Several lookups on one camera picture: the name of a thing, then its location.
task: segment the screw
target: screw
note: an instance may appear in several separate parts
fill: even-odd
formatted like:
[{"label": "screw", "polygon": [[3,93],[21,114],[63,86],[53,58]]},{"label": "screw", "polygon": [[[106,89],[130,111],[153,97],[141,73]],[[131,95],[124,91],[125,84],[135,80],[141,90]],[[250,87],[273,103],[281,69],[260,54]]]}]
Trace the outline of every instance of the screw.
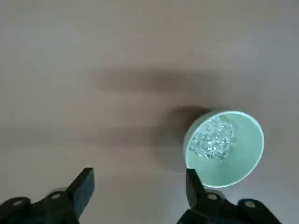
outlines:
[{"label": "screw", "polygon": [[249,207],[249,208],[255,208],[255,207],[256,207],[256,205],[255,205],[253,202],[251,202],[251,201],[246,201],[246,202],[245,202],[245,205],[246,205],[247,207]]},{"label": "screw", "polygon": [[54,194],[54,195],[52,196],[52,198],[53,198],[53,199],[60,198],[60,194]]},{"label": "screw", "polygon": [[13,203],[13,206],[18,206],[20,204],[22,204],[22,201],[16,201],[16,202]]},{"label": "screw", "polygon": [[208,197],[208,199],[211,199],[213,201],[217,200],[217,198],[218,198],[217,195],[215,195],[215,194],[208,194],[207,197]]}]

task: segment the table surface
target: table surface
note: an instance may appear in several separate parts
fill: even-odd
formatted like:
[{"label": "table surface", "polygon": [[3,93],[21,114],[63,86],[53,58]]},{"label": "table surface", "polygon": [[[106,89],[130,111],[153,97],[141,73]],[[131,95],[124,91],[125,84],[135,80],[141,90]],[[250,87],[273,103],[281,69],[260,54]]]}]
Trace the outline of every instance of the table surface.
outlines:
[{"label": "table surface", "polygon": [[39,200],[90,166],[82,223],[174,224],[185,128],[227,107],[253,115],[266,145],[223,193],[295,223],[298,22],[295,0],[2,0],[0,201]]}]

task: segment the bowl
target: bowl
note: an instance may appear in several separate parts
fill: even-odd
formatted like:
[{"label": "bowl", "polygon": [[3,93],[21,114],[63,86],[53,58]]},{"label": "bowl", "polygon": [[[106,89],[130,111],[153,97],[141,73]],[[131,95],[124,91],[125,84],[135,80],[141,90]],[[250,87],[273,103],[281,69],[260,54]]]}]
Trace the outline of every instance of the bowl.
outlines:
[{"label": "bowl", "polygon": [[[220,117],[230,120],[236,127],[235,143],[226,159],[219,161],[200,157],[190,151],[189,145],[195,133],[209,119]],[[184,157],[187,168],[196,170],[203,185],[223,188],[234,185],[247,177],[258,165],[264,149],[261,126],[249,114],[240,111],[212,111],[199,117],[188,129],[184,139]]]}]

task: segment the clear crystal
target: clear crystal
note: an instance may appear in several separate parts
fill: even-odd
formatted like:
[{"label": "clear crystal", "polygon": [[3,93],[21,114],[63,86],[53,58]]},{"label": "clear crystal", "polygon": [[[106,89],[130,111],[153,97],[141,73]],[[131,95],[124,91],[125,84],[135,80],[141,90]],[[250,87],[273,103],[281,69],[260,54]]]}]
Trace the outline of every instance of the clear crystal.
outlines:
[{"label": "clear crystal", "polygon": [[235,127],[229,120],[209,119],[191,139],[189,149],[196,155],[224,160],[235,143]]}]

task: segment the bowl rim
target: bowl rim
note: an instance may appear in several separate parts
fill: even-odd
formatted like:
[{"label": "bowl rim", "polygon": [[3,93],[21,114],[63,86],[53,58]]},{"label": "bowl rim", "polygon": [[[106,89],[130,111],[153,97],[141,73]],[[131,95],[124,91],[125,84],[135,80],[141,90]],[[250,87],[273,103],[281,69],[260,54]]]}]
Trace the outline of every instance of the bowl rim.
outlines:
[{"label": "bowl rim", "polygon": [[[242,116],[245,116],[247,118],[249,118],[255,125],[256,127],[258,128],[259,132],[260,132],[260,135],[262,137],[262,150],[259,154],[259,157],[258,159],[256,160],[254,166],[246,173],[246,175],[244,175],[243,177],[241,177],[240,179],[234,181],[234,182],[231,182],[229,184],[223,184],[223,185],[209,185],[209,184],[205,184],[204,182],[202,182],[202,184],[206,187],[210,187],[210,188],[224,188],[224,187],[229,187],[229,186],[232,186],[234,184],[237,184],[239,182],[241,182],[242,180],[244,180],[247,176],[249,176],[252,171],[257,167],[257,165],[259,164],[261,158],[262,158],[262,155],[263,155],[263,151],[264,151],[264,145],[265,145],[265,139],[264,139],[264,133],[263,133],[263,129],[261,127],[261,125],[258,123],[258,121],[252,117],[251,115],[245,113],[245,112],[241,112],[241,111],[235,111],[235,110],[229,110],[229,111],[211,111],[211,112],[208,112],[202,116],[200,116],[199,118],[197,118],[193,123],[192,125],[189,127],[189,130],[187,131],[187,134],[186,134],[186,137],[188,137],[188,139],[185,139],[185,141],[188,141],[187,144],[184,144],[186,145],[186,147],[184,147],[184,155],[185,155],[185,163],[186,163],[186,166],[187,168],[192,168],[189,166],[189,145],[190,145],[190,142],[191,142],[191,139],[194,137],[195,133],[206,123],[208,122],[210,119],[213,119],[213,118],[216,118],[216,117],[219,117],[221,115],[226,115],[226,114],[239,114],[239,115],[242,115]],[[195,129],[194,131],[192,132],[192,134],[189,133],[191,127],[193,125],[195,125],[197,122],[199,122],[200,120],[203,120]]]}]

